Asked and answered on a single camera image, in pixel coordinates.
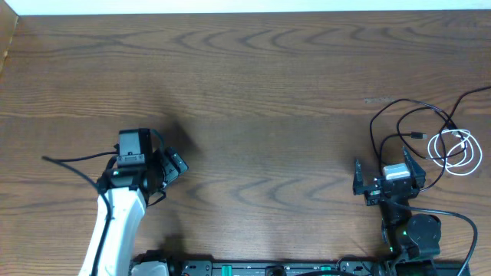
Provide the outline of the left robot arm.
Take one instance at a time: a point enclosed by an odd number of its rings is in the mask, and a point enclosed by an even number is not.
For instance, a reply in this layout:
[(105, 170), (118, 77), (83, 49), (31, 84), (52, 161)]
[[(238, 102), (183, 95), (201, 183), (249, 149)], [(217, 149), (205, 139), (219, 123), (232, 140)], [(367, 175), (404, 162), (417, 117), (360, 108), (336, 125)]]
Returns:
[(119, 151), (96, 181), (97, 218), (80, 275), (127, 275), (136, 234), (149, 199), (189, 167), (154, 129), (119, 132)]

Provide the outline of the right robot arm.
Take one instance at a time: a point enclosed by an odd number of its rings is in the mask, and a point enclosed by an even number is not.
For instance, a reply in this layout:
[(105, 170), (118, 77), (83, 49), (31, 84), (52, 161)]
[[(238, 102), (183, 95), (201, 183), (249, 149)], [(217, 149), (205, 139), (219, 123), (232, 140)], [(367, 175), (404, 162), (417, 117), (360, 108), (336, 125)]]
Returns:
[(407, 149), (404, 162), (385, 166), (380, 178), (364, 184), (361, 164), (354, 162), (353, 193), (381, 211), (381, 231), (391, 256), (371, 269), (373, 275), (437, 275), (433, 258), (440, 253), (441, 221), (435, 215), (413, 214), (409, 201), (426, 181), (426, 172)]

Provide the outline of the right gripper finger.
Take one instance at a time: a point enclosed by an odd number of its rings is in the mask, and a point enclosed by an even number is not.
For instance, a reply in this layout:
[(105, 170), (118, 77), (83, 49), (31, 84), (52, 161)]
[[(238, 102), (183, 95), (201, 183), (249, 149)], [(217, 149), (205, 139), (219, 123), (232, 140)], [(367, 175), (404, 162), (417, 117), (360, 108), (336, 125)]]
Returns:
[(353, 193), (364, 193), (364, 179), (361, 171), (361, 164), (358, 159), (354, 161)]
[(414, 158), (411, 156), (410, 151), (404, 146), (403, 147), (403, 155), (404, 155), (404, 162), (412, 175), (415, 179), (417, 177), (419, 178), (424, 178), (425, 177), (425, 171), (423, 168), (414, 160)]

